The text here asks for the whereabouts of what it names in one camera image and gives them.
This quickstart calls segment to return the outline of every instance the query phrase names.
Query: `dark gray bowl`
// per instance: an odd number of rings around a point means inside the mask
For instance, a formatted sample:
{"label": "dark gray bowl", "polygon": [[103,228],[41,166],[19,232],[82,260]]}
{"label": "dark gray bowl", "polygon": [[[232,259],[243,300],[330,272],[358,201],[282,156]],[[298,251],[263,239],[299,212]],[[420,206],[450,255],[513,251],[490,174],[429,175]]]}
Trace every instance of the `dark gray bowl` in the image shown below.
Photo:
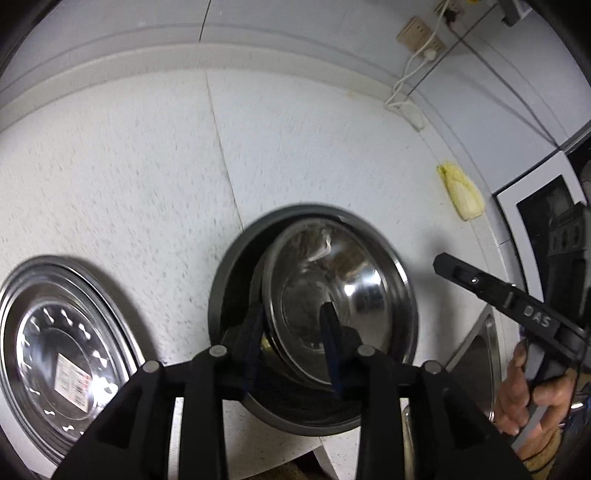
{"label": "dark gray bowl", "polygon": [[[226,252],[213,280],[207,314],[212,345],[219,343],[227,328],[240,325],[249,306],[255,267],[277,236],[292,223],[308,217],[339,222],[363,239],[381,264],[390,262],[389,275],[401,285],[392,309],[396,334],[388,353],[400,362],[414,359],[418,336],[418,314],[413,290],[398,255],[371,225],[344,210],[326,205],[294,205],[271,212],[249,225]],[[259,357],[253,390],[244,406],[267,424],[284,432],[324,436],[346,432],[359,426],[361,405],[344,402],[327,390],[311,388],[281,375],[265,356]]]}

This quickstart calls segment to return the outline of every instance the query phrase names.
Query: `cable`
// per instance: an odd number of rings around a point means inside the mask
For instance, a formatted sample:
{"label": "cable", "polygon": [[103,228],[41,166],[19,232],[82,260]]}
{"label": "cable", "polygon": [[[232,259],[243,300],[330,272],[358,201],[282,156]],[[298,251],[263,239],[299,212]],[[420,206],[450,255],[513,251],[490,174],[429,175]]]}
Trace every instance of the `cable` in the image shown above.
{"label": "cable", "polygon": [[553,144],[556,148],[560,149],[560,146],[558,145],[558,142],[556,141],[556,139],[552,136],[552,134],[548,131],[548,129],[544,126],[544,124],[541,122],[541,120],[538,118],[538,116],[534,113],[534,111],[532,110],[532,108],[529,106],[529,104],[523,100],[523,98],[521,97],[521,95],[519,95],[519,93],[517,93],[517,91],[509,84],[509,82],[507,82],[499,73],[496,72],[496,70],[491,66],[490,63],[488,63],[474,48],[472,48],[465,40],[464,37],[461,37],[460,35],[458,35],[458,33],[452,28],[452,26],[450,25],[450,23],[447,23],[447,26],[449,27],[449,30],[456,36],[456,38],[458,39],[459,42],[461,42],[468,50],[470,50],[478,60],[480,60],[480,62],[482,62],[482,64],[489,69],[492,74],[501,81],[501,83],[503,85],[505,85],[509,91],[515,95],[515,97],[517,97],[517,99],[523,104],[523,106],[526,108],[526,110],[530,113],[530,115],[535,119],[536,123],[540,126],[540,128],[544,131],[544,133],[547,135],[547,137],[545,137],[544,135],[542,135],[542,137],[547,140],[548,142],[550,142],[551,144]]}
{"label": "cable", "polygon": [[429,59],[425,58],[416,69],[414,69],[411,73],[407,73],[408,68],[410,67],[410,64],[412,63],[412,61],[418,55],[423,53],[423,51],[427,48],[427,46],[435,38],[435,35],[437,34],[437,30],[439,29],[439,25],[441,24],[441,20],[443,19],[443,14],[446,12],[447,7],[449,6],[449,2],[450,2],[450,0],[446,0],[446,2],[443,4],[441,11],[439,12],[439,16],[437,17],[437,22],[435,23],[435,29],[433,29],[433,32],[431,33],[431,35],[429,35],[429,38],[427,39],[427,41],[415,53],[413,53],[411,55],[411,57],[408,59],[408,61],[406,62],[406,65],[404,66],[404,70],[402,72],[402,77],[400,78],[399,81],[397,81],[394,84],[394,86],[392,87],[392,95],[385,102],[386,107],[399,106],[399,105],[406,104],[406,103],[414,105],[412,102],[406,102],[406,101],[405,102],[396,102],[396,103],[392,103],[392,104],[390,104],[390,102],[392,100],[394,100],[394,98],[397,96],[397,94],[400,93],[400,90],[402,90],[402,87],[404,87],[404,83],[429,62]]}

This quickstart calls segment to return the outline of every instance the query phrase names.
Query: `white power cable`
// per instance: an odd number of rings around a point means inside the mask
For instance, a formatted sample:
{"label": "white power cable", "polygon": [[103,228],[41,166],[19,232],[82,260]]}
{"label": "white power cable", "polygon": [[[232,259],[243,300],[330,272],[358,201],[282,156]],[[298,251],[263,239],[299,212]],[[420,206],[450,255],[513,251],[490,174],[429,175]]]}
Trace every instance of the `white power cable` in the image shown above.
{"label": "white power cable", "polygon": [[414,105],[412,102],[409,102],[409,101],[402,101],[402,102],[395,102],[395,103],[390,103],[390,102],[392,102],[392,100],[394,100],[396,98],[397,94],[399,94],[400,90],[402,90],[402,87],[404,87],[404,83],[410,77],[412,77],[415,73],[417,73],[420,69],[422,69],[428,62],[434,60],[434,57],[432,54],[429,55],[428,57],[426,55],[423,55],[425,58],[423,59],[421,64],[417,68],[415,68],[411,73],[407,73],[408,68],[410,67],[410,64],[412,63],[412,61],[418,55],[423,53],[423,51],[427,48],[427,46],[433,41],[433,39],[435,38],[435,35],[437,35],[437,30],[439,29],[439,25],[441,24],[441,19],[443,18],[443,14],[445,13],[445,10],[447,10],[447,7],[449,6],[449,2],[450,2],[450,0],[446,0],[446,2],[443,4],[441,11],[439,12],[439,16],[437,17],[437,23],[435,23],[435,29],[433,30],[433,32],[431,33],[431,35],[429,36],[427,41],[415,53],[413,53],[413,55],[408,59],[406,65],[404,66],[404,71],[402,72],[402,77],[400,78],[399,81],[397,81],[394,84],[394,86],[392,87],[392,95],[390,96],[390,98],[388,98],[388,100],[386,100],[386,103],[385,103],[386,107],[393,107],[393,106],[400,106],[400,105],[407,105],[407,104]]}

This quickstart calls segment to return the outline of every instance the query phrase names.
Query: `stainless steel bowl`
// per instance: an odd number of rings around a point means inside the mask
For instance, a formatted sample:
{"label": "stainless steel bowl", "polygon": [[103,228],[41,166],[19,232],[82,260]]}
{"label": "stainless steel bowl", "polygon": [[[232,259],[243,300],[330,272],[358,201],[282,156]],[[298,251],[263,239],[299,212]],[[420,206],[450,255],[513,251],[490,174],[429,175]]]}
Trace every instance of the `stainless steel bowl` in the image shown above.
{"label": "stainless steel bowl", "polygon": [[307,218],[290,225],[270,246],[262,296],[271,339],[280,357],[304,378],[330,385],[320,339],[319,311],[334,304],[339,321],[364,343],[388,351],[395,285],[363,240],[341,223]]}
{"label": "stainless steel bowl", "polygon": [[144,359],[81,266],[37,257],[0,291],[0,383],[26,434],[59,463]]}

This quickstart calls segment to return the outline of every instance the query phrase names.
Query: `sleeve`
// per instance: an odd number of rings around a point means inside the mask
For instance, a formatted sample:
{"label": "sleeve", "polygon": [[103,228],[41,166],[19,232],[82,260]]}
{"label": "sleeve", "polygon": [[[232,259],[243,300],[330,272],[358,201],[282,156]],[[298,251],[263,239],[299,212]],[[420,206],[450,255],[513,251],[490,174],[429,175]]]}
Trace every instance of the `sleeve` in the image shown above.
{"label": "sleeve", "polygon": [[533,457],[524,460],[525,467],[530,471],[534,480],[545,480],[550,475],[550,470],[556,460],[556,453],[560,447],[561,431],[555,427],[554,433],[550,437],[548,445],[542,451]]}

